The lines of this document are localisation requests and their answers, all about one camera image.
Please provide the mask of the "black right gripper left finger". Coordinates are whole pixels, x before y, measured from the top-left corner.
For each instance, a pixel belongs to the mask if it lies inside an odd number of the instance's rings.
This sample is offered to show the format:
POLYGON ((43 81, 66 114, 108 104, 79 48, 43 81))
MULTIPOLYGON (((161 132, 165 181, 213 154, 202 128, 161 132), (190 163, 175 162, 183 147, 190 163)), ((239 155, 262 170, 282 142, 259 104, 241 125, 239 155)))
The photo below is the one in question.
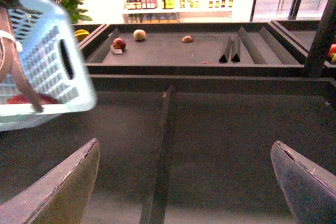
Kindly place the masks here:
POLYGON ((1 223, 82 223, 99 159, 99 142, 93 138, 1 205, 1 223))

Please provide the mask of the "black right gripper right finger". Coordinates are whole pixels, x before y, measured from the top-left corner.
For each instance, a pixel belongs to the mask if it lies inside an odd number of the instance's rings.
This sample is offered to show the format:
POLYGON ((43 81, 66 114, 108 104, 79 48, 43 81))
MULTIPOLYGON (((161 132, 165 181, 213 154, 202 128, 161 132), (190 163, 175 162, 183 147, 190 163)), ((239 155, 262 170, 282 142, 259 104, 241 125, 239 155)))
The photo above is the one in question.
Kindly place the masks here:
POLYGON ((270 155, 295 222, 335 223, 335 175, 281 141, 270 155))

